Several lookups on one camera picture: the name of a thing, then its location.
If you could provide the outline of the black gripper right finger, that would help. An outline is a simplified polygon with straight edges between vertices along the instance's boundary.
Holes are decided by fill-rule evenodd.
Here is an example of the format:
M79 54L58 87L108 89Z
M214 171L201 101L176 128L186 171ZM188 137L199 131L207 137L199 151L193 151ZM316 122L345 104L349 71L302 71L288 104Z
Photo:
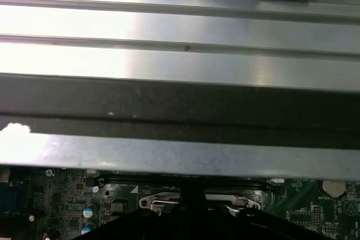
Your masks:
M193 234L204 239L328 239L263 211L246 196L209 200L202 186L193 186Z

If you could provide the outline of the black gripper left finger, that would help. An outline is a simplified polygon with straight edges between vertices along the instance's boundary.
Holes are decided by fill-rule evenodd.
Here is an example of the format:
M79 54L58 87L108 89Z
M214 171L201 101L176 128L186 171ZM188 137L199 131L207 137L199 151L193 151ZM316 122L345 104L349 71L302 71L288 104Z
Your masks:
M170 214L138 209L77 239L191 239L193 235L193 186L180 186L179 203Z

